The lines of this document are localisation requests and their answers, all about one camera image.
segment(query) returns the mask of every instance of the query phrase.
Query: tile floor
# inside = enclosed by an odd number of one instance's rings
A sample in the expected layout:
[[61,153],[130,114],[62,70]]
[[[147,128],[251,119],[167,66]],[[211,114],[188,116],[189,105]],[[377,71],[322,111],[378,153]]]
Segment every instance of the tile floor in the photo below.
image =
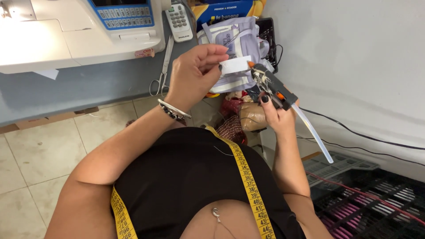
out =
[[[195,105],[188,126],[212,124],[220,98]],[[99,112],[0,134],[0,239],[41,239],[59,192],[78,162],[158,103],[155,97],[99,107]],[[261,143],[249,133],[250,145]]]

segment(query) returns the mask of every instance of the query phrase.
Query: bracelet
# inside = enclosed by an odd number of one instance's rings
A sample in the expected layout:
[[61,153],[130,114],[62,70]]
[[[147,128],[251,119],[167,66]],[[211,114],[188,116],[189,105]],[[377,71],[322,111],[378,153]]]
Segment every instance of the bracelet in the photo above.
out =
[[177,121],[182,121],[184,120],[184,116],[180,117],[178,114],[174,113],[172,110],[168,109],[165,105],[163,104],[159,104],[159,106],[161,107],[161,109],[167,113],[172,119],[175,119]]
[[189,114],[187,114],[187,113],[185,113],[185,112],[183,112],[183,111],[181,111],[181,110],[179,110],[178,108],[176,108],[176,107],[174,107],[174,106],[172,106],[172,105],[170,105],[169,103],[167,103],[167,102],[164,102],[163,100],[161,100],[161,99],[158,99],[158,102],[159,102],[159,104],[161,105],[164,105],[164,106],[166,106],[167,108],[168,108],[168,110],[173,110],[173,111],[175,111],[175,112],[177,112],[177,113],[179,113],[179,114],[181,114],[181,115],[183,115],[183,116],[186,116],[187,118],[189,118],[189,119],[191,119],[192,118],[192,116],[191,115],[189,115]]

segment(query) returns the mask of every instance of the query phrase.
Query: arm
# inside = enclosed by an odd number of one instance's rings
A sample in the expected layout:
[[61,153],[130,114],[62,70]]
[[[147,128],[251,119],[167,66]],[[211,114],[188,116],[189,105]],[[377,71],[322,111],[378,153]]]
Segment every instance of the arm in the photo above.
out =
[[276,133],[276,153],[272,172],[285,201],[297,216],[297,221],[307,239],[332,239],[314,212],[309,183],[298,151],[295,111],[276,110],[267,96],[261,97],[261,105],[267,123]]
[[[188,111],[219,79],[218,62],[228,59],[226,51],[219,45],[200,45],[176,59],[164,101]],[[156,106],[84,157],[60,192],[45,239],[116,238],[112,184],[174,122]]]

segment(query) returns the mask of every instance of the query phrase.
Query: scissors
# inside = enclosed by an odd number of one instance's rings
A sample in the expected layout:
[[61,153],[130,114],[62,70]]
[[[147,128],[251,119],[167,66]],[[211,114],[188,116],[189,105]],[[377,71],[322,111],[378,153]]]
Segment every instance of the scissors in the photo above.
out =
[[[173,51],[173,46],[174,46],[174,37],[171,35],[168,38],[167,50],[165,51],[165,57],[164,57],[164,65],[162,66],[162,71],[161,71],[161,74],[159,75],[159,80],[153,80],[152,82],[150,82],[150,85],[149,85],[149,93],[151,96],[157,96],[159,94],[159,90],[161,89],[161,96],[165,97],[163,95],[164,89],[170,88],[169,85],[165,85],[165,81],[167,80],[168,64],[170,63],[170,57],[171,57],[171,52]],[[158,82],[158,90],[156,94],[152,94],[152,91],[151,91],[152,83],[155,81]]]

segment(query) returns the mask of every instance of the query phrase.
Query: sewing machine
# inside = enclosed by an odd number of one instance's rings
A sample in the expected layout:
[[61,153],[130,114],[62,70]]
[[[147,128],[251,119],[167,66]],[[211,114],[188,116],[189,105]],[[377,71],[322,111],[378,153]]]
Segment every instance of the sewing machine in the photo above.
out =
[[5,74],[153,57],[171,0],[0,0]]

